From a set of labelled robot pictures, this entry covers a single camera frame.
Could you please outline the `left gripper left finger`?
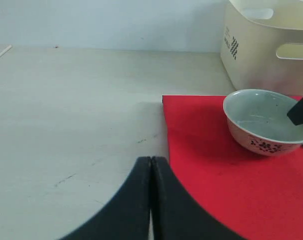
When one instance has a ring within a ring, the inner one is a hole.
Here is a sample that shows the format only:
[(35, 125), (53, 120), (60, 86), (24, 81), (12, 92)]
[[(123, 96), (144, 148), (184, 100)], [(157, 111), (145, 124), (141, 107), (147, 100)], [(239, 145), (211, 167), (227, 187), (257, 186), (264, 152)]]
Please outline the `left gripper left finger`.
[(139, 157), (112, 199), (63, 240), (147, 240), (151, 158)]

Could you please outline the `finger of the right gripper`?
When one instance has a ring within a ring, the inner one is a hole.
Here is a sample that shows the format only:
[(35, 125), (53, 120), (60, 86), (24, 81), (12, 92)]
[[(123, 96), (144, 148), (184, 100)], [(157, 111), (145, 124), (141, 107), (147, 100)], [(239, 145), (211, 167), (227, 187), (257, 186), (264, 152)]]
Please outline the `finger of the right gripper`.
[(303, 97), (287, 113), (295, 126), (303, 125)]

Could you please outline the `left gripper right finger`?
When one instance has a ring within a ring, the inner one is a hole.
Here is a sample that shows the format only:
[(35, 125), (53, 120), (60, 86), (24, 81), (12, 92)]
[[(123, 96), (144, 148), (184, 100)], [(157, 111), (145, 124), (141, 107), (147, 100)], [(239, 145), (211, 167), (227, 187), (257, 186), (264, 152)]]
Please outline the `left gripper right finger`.
[(186, 191), (164, 157), (151, 158), (150, 210), (155, 240), (242, 240)]

